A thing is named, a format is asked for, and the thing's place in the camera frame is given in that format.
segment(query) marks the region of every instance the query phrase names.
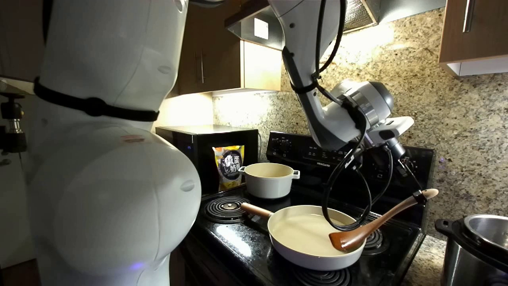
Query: cookware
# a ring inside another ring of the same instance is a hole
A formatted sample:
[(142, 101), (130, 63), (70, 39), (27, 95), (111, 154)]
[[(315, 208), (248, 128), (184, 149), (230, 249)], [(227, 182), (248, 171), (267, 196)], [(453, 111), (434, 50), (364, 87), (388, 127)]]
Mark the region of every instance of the cookware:
[[(250, 212), (269, 217), (272, 246), (289, 262), (311, 270), (340, 270), (353, 265), (362, 254), (364, 243), (350, 252), (332, 246), (329, 233), (335, 228), (324, 219), (318, 204), (294, 204), (277, 212), (251, 203), (242, 203)], [(337, 223), (351, 223), (354, 219), (342, 211), (330, 209)]]
[(448, 236), (442, 284), (508, 284), (508, 217), (438, 219), (435, 228)]
[[(432, 198), (432, 196), (438, 195), (440, 192), (437, 189), (426, 189), (426, 190), (421, 190), (421, 193), (426, 198)], [(332, 231), (330, 241), (332, 241), (334, 247), (337, 247), (340, 250), (357, 249), (372, 231), (380, 228), (383, 223), (386, 223), (389, 219), (392, 219), (400, 211), (404, 211), (416, 203), (418, 203), (416, 196), (411, 195), (369, 223), (364, 223), (364, 225), (361, 225), (354, 230), (350, 230), (350, 231)]]
[(257, 162), (242, 166), (248, 192), (261, 198), (286, 196), (291, 190), (292, 179), (300, 177), (300, 171), (284, 163)]

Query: black stovetop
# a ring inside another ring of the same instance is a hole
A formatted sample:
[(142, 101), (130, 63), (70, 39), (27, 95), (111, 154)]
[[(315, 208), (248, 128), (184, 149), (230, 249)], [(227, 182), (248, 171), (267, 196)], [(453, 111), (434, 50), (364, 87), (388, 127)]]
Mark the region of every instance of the black stovetop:
[[(246, 193), (245, 187), (237, 187), (218, 195), (203, 198), (202, 208), (216, 198), (240, 196), (254, 204), (277, 211), (288, 204), (318, 204), (316, 196), (307, 195), (305, 187), (292, 187), (291, 193), (278, 200), (259, 200)], [(357, 209), (338, 201), (330, 201), (330, 206), (354, 214)], [(216, 257), (237, 274), (243, 284), (400, 284), (408, 265), (418, 252), (424, 233), (421, 227), (392, 219), (381, 227), (383, 243), (375, 249), (364, 249), (361, 258), (345, 270), (338, 271), (313, 271), (300, 268), (283, 258), (270, 243), (270, 235), (265, 225), (267, 219), (242, 214), (238, 219), (219, 222), (200, 214), (191, 236), (202, 246), (213, 249)]]

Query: frying pan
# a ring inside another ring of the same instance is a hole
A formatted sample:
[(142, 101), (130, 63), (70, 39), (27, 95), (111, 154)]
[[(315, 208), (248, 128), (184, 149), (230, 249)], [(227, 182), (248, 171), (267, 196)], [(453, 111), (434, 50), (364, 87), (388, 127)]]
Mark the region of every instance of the frying pan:
[[(334, 247), (329, 233), (335, 228), (324, 219), (318, 204), (294, 204), (277, 212), (251, 203), (242, 203), (242, 209), (269, 217), (272, 246), (289, 262), (311, 270), (340, 270), (359, 260), (364, 243), (343, 252)], [(329, 209), (337, 223), (351, 223), (354, 219), (342, 211)]]

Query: stove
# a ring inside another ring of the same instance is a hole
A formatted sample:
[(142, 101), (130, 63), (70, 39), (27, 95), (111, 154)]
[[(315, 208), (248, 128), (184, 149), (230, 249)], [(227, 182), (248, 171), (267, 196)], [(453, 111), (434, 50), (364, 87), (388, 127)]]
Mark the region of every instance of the stove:
[[(434, 165), (434, 150), (408, 147), (411, 168), (426, 187)], [(302, 177), (294, 181), (291, 193), (283, 198), (264, 200), (251, 196), (245, 185), (232, 190), (203, 195), (202, 211), (191, 233), (177, 249), (180, 271), (172, 271), (173, 284), (289, 284), (289, 286), (388, 286), (400, 284), (404, 274), (418, 252), (426, 233), (426, 206), (415, 206), (396, 216), (378, 231), (367, 238), (361, 258), (343, 270), (316, 271), (297, 266), (281, 257), (270, 243), (267, 219), (240, 209), (242, 201), (251, 201), (270, 211), (289, 204), (321, 204), (323, 182), (342, 154), (321, 150), (310, 136), (291, 133), (270, 133), (267, 157), (300, 169)], [(386, 169), (375, 163), (381, 154), (370, 154), (364, 162), (372, 185), (383, 181)], [(359, 185), (348, 173), (338, 179), (337, 193), (329, 206), (351, 216), (361, 214), (356, 192)], [(411, 195), (416, 185), (396, 171), (391, 187), (369, 219), (375, 219), (402, 198)]]

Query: wooden spoon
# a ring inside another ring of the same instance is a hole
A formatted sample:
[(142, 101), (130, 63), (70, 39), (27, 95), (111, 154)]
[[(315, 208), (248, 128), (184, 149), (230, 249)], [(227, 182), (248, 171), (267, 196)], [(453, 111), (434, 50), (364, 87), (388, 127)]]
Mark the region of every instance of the wooden spoon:
[[(440, 190), (437, 189), (426, 189), (421, 190), (423, 195), (426, 195), (426, 198), (432, 198), (435, 195), (440, 193)], [(399, 214), (400, 211), (416, 204), (416, 198), (411, 195), (405, 200), (402, 200), (400, 203), (397, 203), (394, 208), (391, 208), (389, 211), (386, 211), (383, 216), (377, 217), (375, 220), (364, 223), (354, 230), (350, 231), (332, 231), (329, 233), (330, 241), (334, 244), (335, 249), (343, 250), (343, 252), (350, 252), (357, 249), (359, 246), (362, 246), (365, 236), (369, 236), (372, 231), (375, 231), (377, 228), (380, 228), (384, 222), (388, 222), (389, 219), (392, 219), (396, 214)]]

